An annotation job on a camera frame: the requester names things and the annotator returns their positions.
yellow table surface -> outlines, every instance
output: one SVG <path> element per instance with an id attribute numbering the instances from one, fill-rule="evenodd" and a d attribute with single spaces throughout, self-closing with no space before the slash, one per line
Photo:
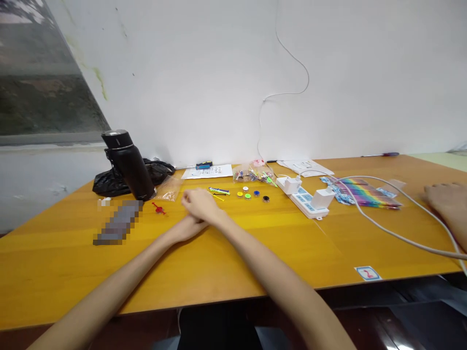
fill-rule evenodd
<path id="1" fill-rule="evenodd" d="M 336 176 L 372 175 L 406 182 L 419 198 L 424 185 L 467 182 L 467 173 L 409 156 L 326 159 L 318 161 Z M 294 173 L 273 164 L 277 174 Z M 370 181 L 379 187 L 377 181 Z M 285 194 L 263 183 L 248 183 L 270 203 L 239 199 L 245 184 L 231 177 L 186 180 L 181 191 L 209 186 L 228 189 L 218 201 L 240 226 L 263 242 L 315 288 L 363 283 L 357 266 L 372 266 L 385 280 L 460 271 L 457 261 L 410 246 L 381 231 L 354 206 L 333 201 L 322 221 L 307 219 Z M 317 177 L 304 179 L 311 194 L 323 188 Z M 92 240 L 115 207 L 98 210 L 92 182 L 0 239 L 0 329 L 57 321 L 87 293 L 147 247 L 185 215 L 180 204 L 161 202 L 167 215 L 150 202 L 123 245 L 94 246 Z M 132 195 L 118 197 L 117 205 Z M 364 208 L 388 229 L 434 248 L 453 251 L 443 228 L 427 213 L 398 197 L 402 210 Z M 263 296 L 227 240 L 209 228 L 191 243 L 170 249 L 129 298 L 121 313 Z"/>

white wall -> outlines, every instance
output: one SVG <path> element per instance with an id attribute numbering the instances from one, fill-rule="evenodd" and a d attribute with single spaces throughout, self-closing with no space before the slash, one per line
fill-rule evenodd
<path id="1" fill-rule="evenodd" d="M 1 147 L 0 164 L 0 233 L 110 169 L 104 146 Z"/>
<path id="2" fill-rule="evenodd" d="M 275 39 L 275 0 L 47 3 L 110 126 L 149 157 L 256 158 L 262 99 L 306 83 Z M 435 152 L 466 140 L 467 1 L 280 3 L 279 36 L 311 81 L 303 95 L 267 102 L 265 158 Z"/>

window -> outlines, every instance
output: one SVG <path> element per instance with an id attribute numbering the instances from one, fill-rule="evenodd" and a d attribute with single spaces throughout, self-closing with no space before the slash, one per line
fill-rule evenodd
<path id="1" fill-rule="evenodd" d="M 0 144 L 101 140 L 109 130 L 43 0 L 0 0 Z"/>

forearm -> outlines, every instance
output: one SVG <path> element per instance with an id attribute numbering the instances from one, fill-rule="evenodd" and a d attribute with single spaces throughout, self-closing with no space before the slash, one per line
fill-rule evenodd
<path id="1" fill-rule="evenodd" d="M 467 216 L 465 212 L 448 212 L 444 215 L 444 219 L 448 224 L 449 229 L 454 235 L 457 243 L 462 247 L 464 252 L 467 252 Z"/>
<path id="2" fill-rule="evenodd" d="M 81 349 L 89 344 L 156 261 L 176 243 L 174 231 L 195 229 L 183 219 L 90 292 L 28 349 Z"/>
<path id="3" fill-rule="evenodd" d="M 215 226 L 235 247 L 271 299 L 294 322 L 310 349 L 355 349 L 323 299 L 273 252 L 223 212 Z"/>

red plastic part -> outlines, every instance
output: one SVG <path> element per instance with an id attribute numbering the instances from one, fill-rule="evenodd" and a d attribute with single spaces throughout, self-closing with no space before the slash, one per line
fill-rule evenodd
<path id="1" fill-rule="evenodd" d="M 164 208 L 163 208 L 163 207 L 158 207 L 158 206 L 156 205 L 156 203 L 154 203 L 154 202 L 152 202 L 152 205 L 156 207 L 156 213 L 157 213 L 157 214 L 162 213 L 162 214 L 165 215 L 165 212 L 164 212 Z"/>

